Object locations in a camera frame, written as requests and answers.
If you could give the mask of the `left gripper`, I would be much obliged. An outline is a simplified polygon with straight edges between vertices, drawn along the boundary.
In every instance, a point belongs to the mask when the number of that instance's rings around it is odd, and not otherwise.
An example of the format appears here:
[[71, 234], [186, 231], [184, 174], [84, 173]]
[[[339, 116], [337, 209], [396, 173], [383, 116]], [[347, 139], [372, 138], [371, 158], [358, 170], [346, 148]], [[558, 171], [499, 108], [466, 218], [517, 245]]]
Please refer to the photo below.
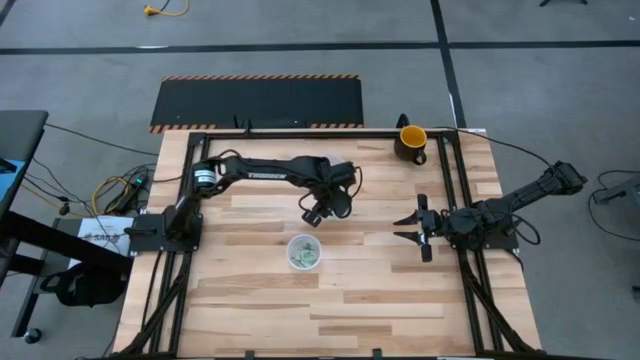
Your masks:
[[331, 166], [327, 158], [322, 158], [319, 178], [307, 181], [303, 185], [316, 203], [311, 209], [304, 208], [302, 220], [312, 227], [318, 227], [323, 219], [334, 215], [330, 192], [332, 189], [340, 188], [348, 193], [348, 189], [356, 183], [355, 173], [356, 167], [352, 162]]

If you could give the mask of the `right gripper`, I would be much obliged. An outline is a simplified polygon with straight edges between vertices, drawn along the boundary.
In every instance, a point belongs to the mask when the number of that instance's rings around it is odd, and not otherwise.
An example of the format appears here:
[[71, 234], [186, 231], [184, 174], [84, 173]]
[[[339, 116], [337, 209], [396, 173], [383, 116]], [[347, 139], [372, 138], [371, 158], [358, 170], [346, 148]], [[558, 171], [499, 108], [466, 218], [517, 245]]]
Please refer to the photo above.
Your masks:
[[423, 262], [431, 262], [433, 258], [432, 247], [429, 239], [444, 234], [444, 218], [436, 210], [428, 207], [428, 198], [425, 194], [417, 195], [418, 208], [411, 215], [395, 221], [394, 225], [420, 226], [421, 232], [394, 232], [394, 235], [408, 239], [420, 245], [421, 259]]

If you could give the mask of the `black mug yellow inside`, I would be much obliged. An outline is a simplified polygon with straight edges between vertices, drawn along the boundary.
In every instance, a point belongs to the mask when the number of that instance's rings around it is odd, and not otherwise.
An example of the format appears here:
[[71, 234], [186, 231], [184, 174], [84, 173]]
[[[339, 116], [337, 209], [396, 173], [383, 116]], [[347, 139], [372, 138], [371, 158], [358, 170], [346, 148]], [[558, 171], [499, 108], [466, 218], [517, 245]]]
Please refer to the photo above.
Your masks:
[[400, 129], [394, 140], [394, 154], [402, 161], [424, 165], [427, 161], [427, 139], [422, 128], [415, 125], [405, 126]]

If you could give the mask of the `black hazard-striped floor mat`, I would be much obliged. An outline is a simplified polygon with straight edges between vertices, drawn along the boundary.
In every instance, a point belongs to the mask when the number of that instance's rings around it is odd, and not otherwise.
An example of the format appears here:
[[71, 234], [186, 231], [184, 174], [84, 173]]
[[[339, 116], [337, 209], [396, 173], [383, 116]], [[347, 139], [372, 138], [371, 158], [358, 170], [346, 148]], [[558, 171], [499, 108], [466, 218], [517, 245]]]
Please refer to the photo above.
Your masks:
[[362, 87], [356, 75], [167, 76], [149, 132], [363, 125]]

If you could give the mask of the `black power strip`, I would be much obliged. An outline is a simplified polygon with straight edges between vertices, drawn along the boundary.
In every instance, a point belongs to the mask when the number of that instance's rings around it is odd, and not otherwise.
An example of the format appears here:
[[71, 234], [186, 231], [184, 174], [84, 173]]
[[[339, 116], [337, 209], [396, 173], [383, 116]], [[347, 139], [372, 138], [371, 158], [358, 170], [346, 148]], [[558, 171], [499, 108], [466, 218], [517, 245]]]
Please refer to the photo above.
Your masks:
[[116, 195], [105, 208], [107, 215], [126, 215], [137, 209], [139, 193], [146, 189], [148, 182], [147, 173], [136, 173], [125, 179], [121, 192]]

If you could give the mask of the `grey stand foot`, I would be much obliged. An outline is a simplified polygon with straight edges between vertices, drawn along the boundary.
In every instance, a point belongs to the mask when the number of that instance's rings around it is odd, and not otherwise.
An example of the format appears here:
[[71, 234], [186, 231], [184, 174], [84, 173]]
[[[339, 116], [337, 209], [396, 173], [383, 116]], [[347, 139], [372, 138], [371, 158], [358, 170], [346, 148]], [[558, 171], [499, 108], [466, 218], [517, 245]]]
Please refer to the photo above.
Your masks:
[[627, 198], [640, 206], [640, 174], [625, 180], [611, 188], [601, 189], [594, 195], [596, 204], [607, 204], [616, 198]]

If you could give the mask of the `white printed paper sheet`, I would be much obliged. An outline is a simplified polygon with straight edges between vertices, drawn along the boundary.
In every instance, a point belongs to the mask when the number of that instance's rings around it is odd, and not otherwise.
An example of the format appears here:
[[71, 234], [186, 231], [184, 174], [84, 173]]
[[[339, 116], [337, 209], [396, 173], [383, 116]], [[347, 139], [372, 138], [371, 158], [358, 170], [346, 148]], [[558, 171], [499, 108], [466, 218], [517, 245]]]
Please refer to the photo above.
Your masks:
[[133, 218], [129, 217], [85, 218], [81, 220], [77, 237], [119, 255], [128, 256], [130, 239], [125, 229], [132, 223]]

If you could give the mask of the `black bag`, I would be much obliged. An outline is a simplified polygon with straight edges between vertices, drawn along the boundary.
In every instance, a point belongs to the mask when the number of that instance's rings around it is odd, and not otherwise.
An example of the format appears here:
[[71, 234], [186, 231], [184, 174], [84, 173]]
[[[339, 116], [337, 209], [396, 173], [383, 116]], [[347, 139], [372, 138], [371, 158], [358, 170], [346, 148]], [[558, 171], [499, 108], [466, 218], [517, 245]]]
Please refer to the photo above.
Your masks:
[[77, 263], [63, 272], [45, 277], [40, 290], [54, 294], [68, 307], [110, 304], [125, 291], [126, 281], [119, 272]]

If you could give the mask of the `black desk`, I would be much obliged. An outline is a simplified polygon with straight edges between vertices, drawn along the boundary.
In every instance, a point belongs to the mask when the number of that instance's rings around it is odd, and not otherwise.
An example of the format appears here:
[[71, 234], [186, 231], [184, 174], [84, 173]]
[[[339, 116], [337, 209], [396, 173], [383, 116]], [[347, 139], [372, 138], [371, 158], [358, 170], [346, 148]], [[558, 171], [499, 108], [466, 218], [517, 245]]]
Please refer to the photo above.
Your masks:
[[[8, 163], [8, 160], [19, 160], [25, 162], [27, 171], [44, 135], [47, 118], [46, 111], [0, 110], [0, 166], [4, 170], [13, 172], [15, 166]], [[32, 258], [18, 254], [17, 250], [22, 242], [40, 247], [46, 254], [58, 253], [86, 264], [97, 265], [123, 274], [129, 272], [132, 267], [132, 259], [127, 256], [119, 255], [75, 235], [43, 225], [29, 217], [13, 212], [9, 208], [0, 217], [0, 286], [10, 271], [33, 277], [29, 292], [11, 332], [13, 337], [22, 338], [28, 344], [34, 344], [42, 337], [39, 329], [29, 326], [29, 321], [39, 297], [36, 286], [38, 281], [44, 277], [46, 257]]]

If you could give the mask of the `blue flat panel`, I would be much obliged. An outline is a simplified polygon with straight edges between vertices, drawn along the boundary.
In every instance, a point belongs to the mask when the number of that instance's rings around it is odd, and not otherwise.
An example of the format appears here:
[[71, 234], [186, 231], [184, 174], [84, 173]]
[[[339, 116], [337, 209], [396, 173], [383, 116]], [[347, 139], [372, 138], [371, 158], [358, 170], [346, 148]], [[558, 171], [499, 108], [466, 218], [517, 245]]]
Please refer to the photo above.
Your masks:
[[8, 160], [8, 163], [14, 165], [15, 170], [10, 172], [0, 166], [0, 217], [11, 207], [26, 171], [24, 161]]

